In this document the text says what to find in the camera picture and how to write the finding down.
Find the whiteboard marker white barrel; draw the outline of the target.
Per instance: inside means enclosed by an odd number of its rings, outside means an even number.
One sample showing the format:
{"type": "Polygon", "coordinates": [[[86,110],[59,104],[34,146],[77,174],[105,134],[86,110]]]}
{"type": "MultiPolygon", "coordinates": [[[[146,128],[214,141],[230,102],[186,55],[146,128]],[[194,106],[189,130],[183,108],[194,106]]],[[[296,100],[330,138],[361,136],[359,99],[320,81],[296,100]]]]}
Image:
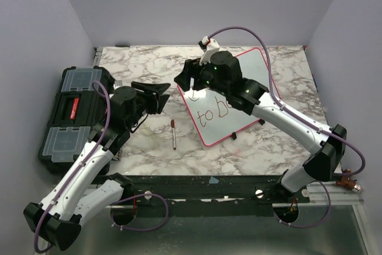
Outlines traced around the whiteboard marker white barrel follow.
{"type": "Polygon", "coordinates": [[[177,144],[176,144],[176,131],[175,128],[171,128],[172,131],[172,148],[173,150],[177,149],[177,144]]]}

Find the whiteboard with pink frame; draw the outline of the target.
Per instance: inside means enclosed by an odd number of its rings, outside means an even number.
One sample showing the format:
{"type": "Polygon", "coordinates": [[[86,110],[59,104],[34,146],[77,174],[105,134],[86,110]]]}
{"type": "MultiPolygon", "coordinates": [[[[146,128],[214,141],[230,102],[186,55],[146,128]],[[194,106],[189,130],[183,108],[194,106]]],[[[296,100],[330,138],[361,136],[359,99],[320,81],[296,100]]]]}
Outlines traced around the whiteboard with pink frame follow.
{"type": "MultiPolygon", "coordinates": [[[[268,65],[262,50],[254,47],[237,54],[243,76],[269,86],[268,65]]],[[[211,90],[178,88],[202,143],[213,146],[259,121],[232,108],[226,98],[211,90]]]]}

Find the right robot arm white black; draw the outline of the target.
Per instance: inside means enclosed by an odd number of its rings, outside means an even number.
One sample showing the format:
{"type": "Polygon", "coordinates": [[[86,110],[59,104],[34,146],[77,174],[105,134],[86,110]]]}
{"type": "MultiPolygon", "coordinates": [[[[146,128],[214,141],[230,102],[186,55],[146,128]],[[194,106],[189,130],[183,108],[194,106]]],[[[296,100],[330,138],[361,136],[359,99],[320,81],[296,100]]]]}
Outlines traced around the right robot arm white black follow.
{"type": "Polygon", "coordinates": [[[274,189],[279,201],[290,201],[311,182],[332,179],[344,155],[347,130],[340,124],[330,127],[317,123],[300,112],[296,117],[288,114],[290,107],[273,99],[265,85],[243,77],[239,60],[230,52],[216,52],[205,64],[186,60],[174,81],[183,91],[208,88],[225,96],[231,107],[274,125],[310,153],[306,161],[283,173],[274,189]]]}

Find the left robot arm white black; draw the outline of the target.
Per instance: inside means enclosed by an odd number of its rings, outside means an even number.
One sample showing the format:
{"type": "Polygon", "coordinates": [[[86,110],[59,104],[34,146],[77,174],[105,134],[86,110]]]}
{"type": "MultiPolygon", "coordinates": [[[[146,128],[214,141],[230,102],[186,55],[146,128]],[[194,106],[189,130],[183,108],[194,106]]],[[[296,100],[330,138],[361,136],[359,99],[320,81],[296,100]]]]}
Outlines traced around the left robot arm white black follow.
{"type": "Polygon", "coordinates": [[[101,82],[93,81],[92,88],[106,101],[106,116],[93,127],[77,160],[57,186],[40,203],[31,202],[24,209],[34,233],[35,253],[44,254],[53,246],[68,249],[85,222],[104,207],[131,200],[130,183],[118,174],[106,180],[99,191],[87,196],[84,192],[147,117],[163,111],[170,86],[132,82],[109,94],[101,82]]]}

